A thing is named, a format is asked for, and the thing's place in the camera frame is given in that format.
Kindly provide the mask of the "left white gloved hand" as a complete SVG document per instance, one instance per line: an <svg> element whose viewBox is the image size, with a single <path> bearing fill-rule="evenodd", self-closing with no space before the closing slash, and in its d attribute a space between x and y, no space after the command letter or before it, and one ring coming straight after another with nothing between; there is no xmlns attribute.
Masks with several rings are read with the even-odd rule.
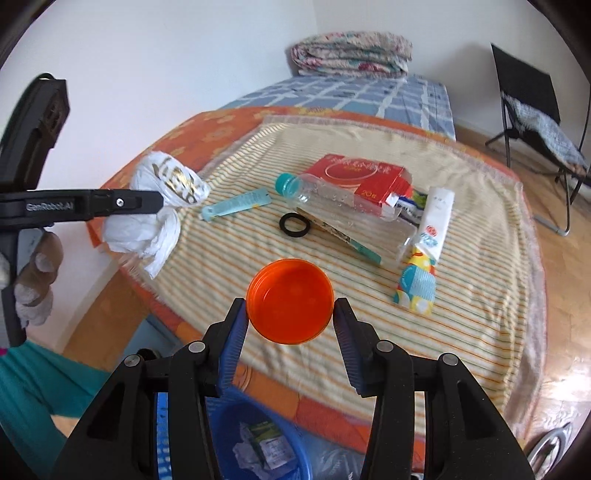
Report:
<svg viewBox="0 0 591 480"><path fill-rule="evenodd" d="M63 261L57 235L45 232L14 285L15 309L23 328L46 322L53 307L52 284Z"/></svg>

